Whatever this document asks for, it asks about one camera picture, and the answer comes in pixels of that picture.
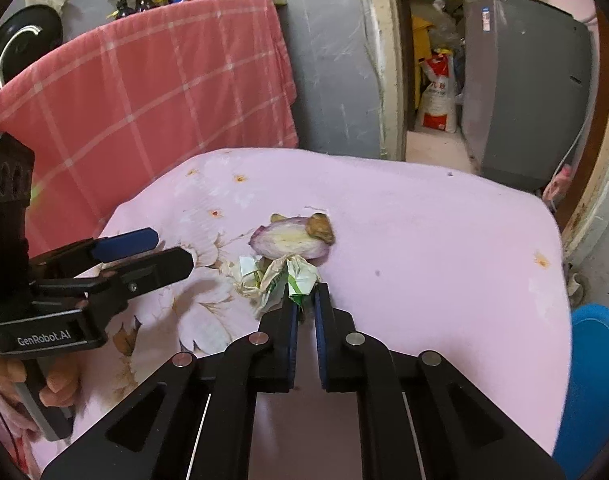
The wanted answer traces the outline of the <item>yellow bag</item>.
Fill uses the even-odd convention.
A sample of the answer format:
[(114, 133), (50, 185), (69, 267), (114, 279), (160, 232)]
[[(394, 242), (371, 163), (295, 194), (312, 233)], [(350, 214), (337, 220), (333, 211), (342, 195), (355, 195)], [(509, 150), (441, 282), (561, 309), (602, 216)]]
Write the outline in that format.
[(425, 58), (431, 58), (431, 38), (429, 29), (434, 26), (430, 21), (415, 14), (412, 15), (413, 26), (413, 58), (414, 58), (414, 101), (415, 108), (419, 108), (421, 99), (422, 63)]

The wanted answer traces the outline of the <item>brown ginger piece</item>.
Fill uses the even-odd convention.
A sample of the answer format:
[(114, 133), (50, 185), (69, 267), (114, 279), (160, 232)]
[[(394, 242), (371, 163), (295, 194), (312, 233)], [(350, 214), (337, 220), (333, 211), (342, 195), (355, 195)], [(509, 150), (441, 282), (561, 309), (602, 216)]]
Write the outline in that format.
[(311, 237), (323, 240), (323, 242), (329, 246), (334, 245), (336, 242), (332, 223), (329, 221), (329, 217), (327, 217), (326, 214), (322, 214), (321, 212), (312, 214), (312, 216), (307, 219), (306, 230)]

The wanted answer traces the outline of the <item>black round pan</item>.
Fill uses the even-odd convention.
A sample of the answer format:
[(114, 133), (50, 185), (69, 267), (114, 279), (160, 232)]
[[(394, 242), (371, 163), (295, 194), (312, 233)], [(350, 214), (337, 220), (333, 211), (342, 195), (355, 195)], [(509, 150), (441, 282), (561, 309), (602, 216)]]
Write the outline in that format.
[(46, 4), (26, 6), (0, 26), (0, 89), (64, 42), (59, 14)]

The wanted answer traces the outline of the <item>red white rice sack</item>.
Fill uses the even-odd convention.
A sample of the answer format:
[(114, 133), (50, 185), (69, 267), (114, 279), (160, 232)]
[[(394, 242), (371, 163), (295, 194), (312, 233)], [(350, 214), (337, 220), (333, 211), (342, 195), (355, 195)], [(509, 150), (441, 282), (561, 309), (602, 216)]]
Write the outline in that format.
[(419, 99), (415, 127), (447, 133), (457, 131), (457, 81), (453, 55), (442, 50), (421, 64), (427, 86)]

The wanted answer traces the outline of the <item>red plaid cloth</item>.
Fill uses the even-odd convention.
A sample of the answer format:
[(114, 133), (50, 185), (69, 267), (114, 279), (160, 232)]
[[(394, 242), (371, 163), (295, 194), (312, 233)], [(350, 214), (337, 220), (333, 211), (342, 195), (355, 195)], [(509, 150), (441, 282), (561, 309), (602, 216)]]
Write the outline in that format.
[(32, 255), (218, 148), (293, 148), (296, 85), (272, 0), (194, 0), (97, 27), (0, 90), (0, 132), (34, 151)]

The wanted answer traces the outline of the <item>pink floral tablecloth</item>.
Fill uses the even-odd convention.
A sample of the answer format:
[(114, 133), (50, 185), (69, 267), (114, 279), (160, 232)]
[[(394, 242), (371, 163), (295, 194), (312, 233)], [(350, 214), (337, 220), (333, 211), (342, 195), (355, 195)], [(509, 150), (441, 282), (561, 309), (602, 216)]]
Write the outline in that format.
[(84, 434), (187, 350), (203, 358), (258, 326), (227, 267), (272, 214), (331, 220), (320, 264), (335, 307), (405, 354), (436, 350), (546, 451), (570, 362), (559, 229), (541, 200), (465, 172), (300, 150), (221, 150), (183, 162), (120, 205), (106, 235), (153, 228), (193, 257), (189, 278), (132, 300), (80, 356)]

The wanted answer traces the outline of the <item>blue plastic trash bucket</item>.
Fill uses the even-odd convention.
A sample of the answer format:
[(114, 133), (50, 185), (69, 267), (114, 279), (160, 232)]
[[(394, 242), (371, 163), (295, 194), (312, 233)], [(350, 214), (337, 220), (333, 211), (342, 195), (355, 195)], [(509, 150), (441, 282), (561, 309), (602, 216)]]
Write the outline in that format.
[(609, 309), (571, 315), (571, 365), (553, 457), (568, 479), (609, 479)]

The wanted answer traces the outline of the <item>grey refrigerator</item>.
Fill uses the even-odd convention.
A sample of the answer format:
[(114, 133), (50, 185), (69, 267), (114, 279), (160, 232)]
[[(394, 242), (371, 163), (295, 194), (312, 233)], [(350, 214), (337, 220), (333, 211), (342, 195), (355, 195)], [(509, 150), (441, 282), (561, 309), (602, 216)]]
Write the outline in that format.
[(538, 0), (464, 0), (461, 129), (481, 177), (533, 193), (587, 117), (587, 26)]

